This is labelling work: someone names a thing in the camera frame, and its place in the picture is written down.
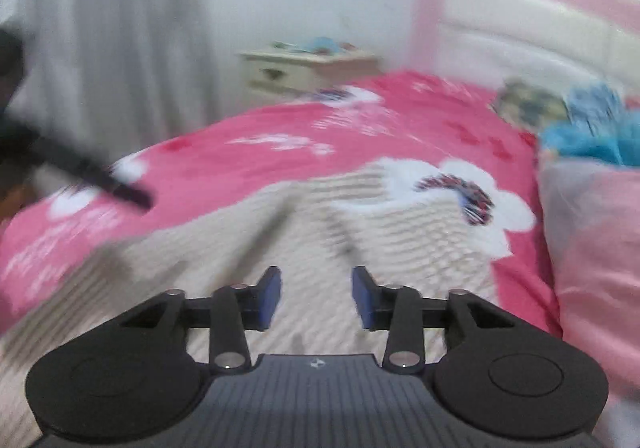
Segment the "grey white curtain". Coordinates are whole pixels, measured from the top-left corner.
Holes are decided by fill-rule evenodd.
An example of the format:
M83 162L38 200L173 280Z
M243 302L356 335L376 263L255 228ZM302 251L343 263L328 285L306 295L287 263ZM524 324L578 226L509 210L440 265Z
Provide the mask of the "grey white curtain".
M26 42L16 116L109 159L213 122L203 0L1 0Z

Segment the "beige houndstooth knit garment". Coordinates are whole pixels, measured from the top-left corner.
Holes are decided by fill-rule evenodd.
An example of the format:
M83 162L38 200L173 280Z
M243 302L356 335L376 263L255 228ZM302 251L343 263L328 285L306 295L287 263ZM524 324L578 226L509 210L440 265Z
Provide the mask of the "beige houndstooth knit garment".
M358 171L279 182L181 226L104 245L1 340L1 442L39 434L24 384L44 354L168 289L189 296L282 273L270 329L254 353L380 354L381 334L358 330L350 273L366 266L382 283L443 297L456 287L495 301L488 256L456 195L419 191L439 169L383 159Z

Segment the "blue patterned cloth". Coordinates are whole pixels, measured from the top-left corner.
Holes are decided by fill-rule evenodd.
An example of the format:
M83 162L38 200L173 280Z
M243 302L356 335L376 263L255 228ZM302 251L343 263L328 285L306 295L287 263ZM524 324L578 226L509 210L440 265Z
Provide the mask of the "blue patterned cloth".
M623 99L608 84L575 87L565 97L567 120L538 135L542 153L620 167L639 166L639 98Z

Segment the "green checkered pillow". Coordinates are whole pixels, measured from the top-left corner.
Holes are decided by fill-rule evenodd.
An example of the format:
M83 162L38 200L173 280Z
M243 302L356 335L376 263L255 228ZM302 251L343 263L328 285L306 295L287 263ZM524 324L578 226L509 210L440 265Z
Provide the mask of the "green checkered pillow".
M491 103L491 110L510 125L532 134L568 121L567 108L560 96L521 79L504 83Z

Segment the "red floral bed sheet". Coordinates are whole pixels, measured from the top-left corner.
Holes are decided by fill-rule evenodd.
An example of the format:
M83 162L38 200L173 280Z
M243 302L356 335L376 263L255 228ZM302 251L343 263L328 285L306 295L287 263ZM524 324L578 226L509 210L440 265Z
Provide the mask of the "red floral bed sheet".
M358 80L332 96L255 108L123 157L113 173L149 189L147 213L71 186L1 226L1 324L11 327L98 245L186 223L271 183L351 171L385 157L390 189L425 177L477 185L491 200L474 238L500 305L559 333L535 174L536 140L491 110L491 93L416 72Z

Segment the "pink grey floral quilt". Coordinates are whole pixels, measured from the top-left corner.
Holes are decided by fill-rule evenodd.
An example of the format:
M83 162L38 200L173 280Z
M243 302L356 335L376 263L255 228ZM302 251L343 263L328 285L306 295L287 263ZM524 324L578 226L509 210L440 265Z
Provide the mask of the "pink grey floral quilt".
M637 393L639 171L555 159L538 186L563 338L601 364L614 393Z

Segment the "cream bedside table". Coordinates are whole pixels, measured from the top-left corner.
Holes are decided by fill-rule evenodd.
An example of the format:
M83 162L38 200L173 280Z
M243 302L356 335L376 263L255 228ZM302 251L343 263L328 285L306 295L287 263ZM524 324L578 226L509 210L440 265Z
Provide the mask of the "cream bedside table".
M381 73L380 57L364 50L313 54L264 49L241 52L240 59L245 108L294 100Z

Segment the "pink white headboard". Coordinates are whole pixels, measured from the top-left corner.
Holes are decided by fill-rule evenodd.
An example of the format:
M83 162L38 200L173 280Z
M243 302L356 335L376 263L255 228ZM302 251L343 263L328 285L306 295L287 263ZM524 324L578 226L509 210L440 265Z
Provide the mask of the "pink white headboard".
M564 93L639 92L636 0L414 0L408 64L491 89L521 79Z

